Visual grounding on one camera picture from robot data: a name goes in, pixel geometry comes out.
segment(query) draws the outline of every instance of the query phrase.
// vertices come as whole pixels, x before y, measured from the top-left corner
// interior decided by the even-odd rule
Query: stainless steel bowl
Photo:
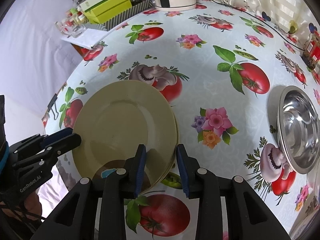
[[[300,174],[312,170],[319,158],[319,117],[300,88],[286,87],[278,107],[278,142],[291,167]]]

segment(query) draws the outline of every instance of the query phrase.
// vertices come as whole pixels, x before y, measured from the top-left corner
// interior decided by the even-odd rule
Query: pea pod
[[[178,174],[175,174],[173,172],[169,172],[165,178],[161,181],[162,184],[176,188],[176,189],[182,189],[182,184],[181,184],[181,178]]]
[[[258,60],[255,56],[247,53],[247,52],[244,52],[244,51],[239,51],[239,50],[233,50],[234,53],[242,56],[242,57],[245,57],[245,58],[248,58],[248,59],[251,59],[251,60]]]
[[[145,23],[144,25],[161,25],[163,23]]]
[[[79,94],[79,95],[85,95],[88,91],[85,87],[77,87],[76,88],[76,92]]]

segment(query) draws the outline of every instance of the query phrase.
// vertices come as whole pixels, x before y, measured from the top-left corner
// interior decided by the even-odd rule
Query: heart-patterned curtain
[[[310,39],[309,24],[319,27],[318,22],[304,0],[215,0],[263,17],[279,26],[305,46]]]

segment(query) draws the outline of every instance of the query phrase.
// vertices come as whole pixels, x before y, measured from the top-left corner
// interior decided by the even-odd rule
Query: black and white striped tray
[[[110,31],[112,28],[116,27],[117,25],[124,22],[125,20],[153,6],[154,5],[152,3],[152,0],[145,0],[135,6],[132,6],[130,9],[125,10],[124,12],[118,14],[117,16],[108,20],[104,24],[92,24],[92,23],[86,22],[84,25],[89,29]]]

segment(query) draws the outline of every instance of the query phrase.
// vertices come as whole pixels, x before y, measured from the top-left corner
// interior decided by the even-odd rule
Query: table
[[[60,92],[59,118],[49,119],[46,131],[73,127],[83,104],[112,82],[130,78],[149,83],[172,106],[180,143],[189,156],[217,176],[243,176],[289,232],[300,209],[308,209],[303,203],[312,190],[306,186],[306,175],[295,172],[286,180],[281,180],[282,174],[279,179],[269,177],[274,174],[262,177],[260,156],[277,152],[276,113],[282,89],[300,87],[319,110],[320,80],[307,69],[299,49],[290,45],[294,39],[278,32],[245,12],[204,0],[190,11],[151,9],[124,23],[85,57]],[[153,77],[162,79],[154,83]],[[61,157],[57,167],[71,189],[80,179],[72,154]],[[177,167],[171,172],[178,174]],[[127,227],[127,238],[152,239],[148,225],[160,219],[155,239],[194,239],[198,201],[161,183],[152,191],[165,192],[145,194],[130,205],[139,205],[140,211],[133,215],[136,223]],[[146,201],[150,206],[143,206]],[[225,210],[223,214],[227,231]]]

